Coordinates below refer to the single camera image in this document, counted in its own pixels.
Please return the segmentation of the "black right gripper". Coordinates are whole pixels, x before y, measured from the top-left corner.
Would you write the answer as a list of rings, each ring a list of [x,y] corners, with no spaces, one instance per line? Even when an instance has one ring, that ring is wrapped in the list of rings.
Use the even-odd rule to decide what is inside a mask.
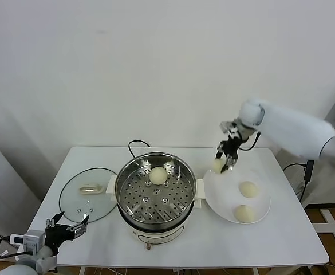
[[[238,160],[238,148],[242,144],[240,134],[229,135],[228,139],[223,141],[223,144],[217,146],[215,159],[220,159],[223,155],[226,156],[225,163],[223,164],[220,172],[224,173],[227,170],[232,170]]]

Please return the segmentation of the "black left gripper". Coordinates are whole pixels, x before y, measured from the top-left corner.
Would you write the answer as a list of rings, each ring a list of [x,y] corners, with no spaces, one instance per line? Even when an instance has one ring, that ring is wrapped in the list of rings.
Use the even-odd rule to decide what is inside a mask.
[[[51,249],[53,255],[57,255],[60,246],[65,241],[72,241],[86,233],[89,215],[73,226],[62,225],[58,222],[64,216],[64,212],[56,214],[53,218],[46,220],[45,246]]]

